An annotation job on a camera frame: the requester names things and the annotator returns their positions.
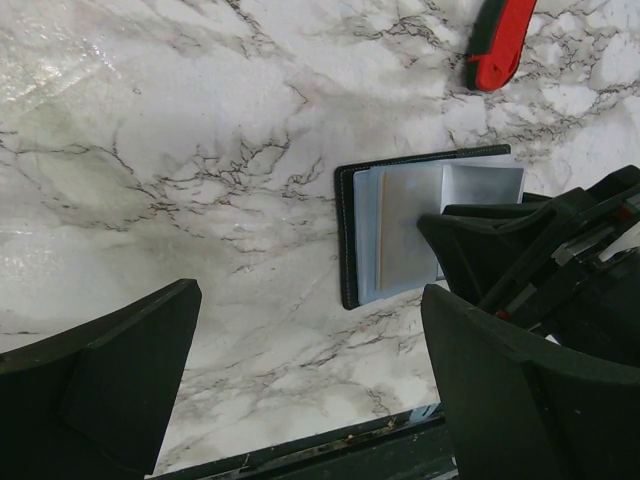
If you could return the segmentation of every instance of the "black wallet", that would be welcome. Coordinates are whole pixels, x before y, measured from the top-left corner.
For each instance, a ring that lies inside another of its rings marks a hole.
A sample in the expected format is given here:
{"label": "black wallet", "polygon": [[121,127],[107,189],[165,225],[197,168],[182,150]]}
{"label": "black wallet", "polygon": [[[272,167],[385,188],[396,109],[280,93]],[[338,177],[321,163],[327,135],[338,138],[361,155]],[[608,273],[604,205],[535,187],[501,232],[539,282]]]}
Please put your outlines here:
{"label": "black wallet", "polygon": [[465,148],[450,152],[431,153],[428,155],[414,155],[411,157],[379,160],[375,162],[357,163],[338,167],[334,173],[334,186],[340,245],[340,293],[344,308],[352,310],[360,306],[358,301],[358,272],[356,262],[353,189],[353,175],[356,172],[382,165],[431,162],[434,160],[446,160],[453,158],[485,157],[491,155],[505,155],[509,153],[511,153],[510,145],[494,145],[478,148]]}

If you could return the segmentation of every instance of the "red tool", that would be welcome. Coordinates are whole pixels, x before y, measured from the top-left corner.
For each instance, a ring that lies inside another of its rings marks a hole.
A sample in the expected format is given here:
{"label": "red tool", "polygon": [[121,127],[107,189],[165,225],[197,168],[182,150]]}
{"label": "red tool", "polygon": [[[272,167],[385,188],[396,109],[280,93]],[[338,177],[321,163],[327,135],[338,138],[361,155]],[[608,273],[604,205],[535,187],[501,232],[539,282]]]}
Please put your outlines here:
{"label": "red tool", "polygon": [[486,0],[467,52],[467,87],[491,92],[518,69],[537,0]]}

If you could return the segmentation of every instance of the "black plastic part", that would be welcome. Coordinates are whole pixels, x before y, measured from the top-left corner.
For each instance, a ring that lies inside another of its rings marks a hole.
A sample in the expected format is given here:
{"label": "black plastic part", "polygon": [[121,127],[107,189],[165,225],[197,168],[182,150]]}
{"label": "black plastic part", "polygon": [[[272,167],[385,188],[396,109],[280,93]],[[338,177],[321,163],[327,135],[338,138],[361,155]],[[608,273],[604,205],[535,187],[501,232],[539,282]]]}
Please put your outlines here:
{"label": "black plastic part", "polygon": [[478,62],[467,62],[464,69],[464,85],[469,90],[479,90],[477,82],[478,78]]}
{"label": "black plastic part", "polygon": [[180,280],[3,354],[2,477],[139,480],[152,473],[200,300],[197,283]]}
{"label": "black plastic part", "polygon": [[469,39],[467,55],[484,55],[491,52],[493,39],[500,25],[502,12],[508,0],[485,0],[478,13]]}
{"label": "black plastic part", "polygon": [[640,370],[555,345],[429,285],[422,319],[460,478],[636,478]]}
{"label": "black plastic part", "polygon": [[554,326],[547,330],[565,347],[640,367],[638,293],[640,253],[634,250],[590,278],[578,295],[554,312]]}
{"label": "black plastic part", "polygon": [[522,203],[546,202],[547,200],[551,200],[551,197],[540,195],[539,193],[524,192],[522,195]]}
{"label": "black plastic part", "polygon": [[340,295],[347,310],[360,306],[358,301],[358,272],[356,263],[355,212],[353,198],[353,175],[382,165],[430,162],[435,160],[506,155],[511,153],[509,145],[468,148],[450,152],[415,155],[375,162],[343,165],[334,173],[336,212],[338,217],[338,239],[340,247]]}
{"label": "black plastic part", "polygon": [[[451,291],[493,314],[527,285],[537,286],[540,278],[553,273],[550,259],[558,247],[611,221],[626,200],[639,193],[640,170],[629,166],[588,190],[576,188],[551,200],[448,206],[444,215],[424,215],[418,228],[436,253]],[[629,226],[616,228],[620,233]]]}
{"label": "black plastic part", "polygon": [[428,480],[453,474],[453,449],[442,412],[436,410],[419,421],[413,417],[412,411],[390,415],[168,473],[158,480]]}

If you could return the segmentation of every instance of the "white marble countertop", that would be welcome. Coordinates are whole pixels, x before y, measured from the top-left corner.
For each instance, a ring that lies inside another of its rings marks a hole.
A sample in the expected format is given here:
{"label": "white marble countertop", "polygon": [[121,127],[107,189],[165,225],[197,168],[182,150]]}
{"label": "white marble countertop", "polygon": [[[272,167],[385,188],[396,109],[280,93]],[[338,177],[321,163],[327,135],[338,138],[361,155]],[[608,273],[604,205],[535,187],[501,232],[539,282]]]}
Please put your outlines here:
{"label": "white marble countertop", "polygon": [[557,194],[640,164],[640,5],[541,0],[468,92],[481,0],[5,0],[0,351],[204,293],[156,473],[437,400],[420,292],[339,303],[336,166],[511,143]]}

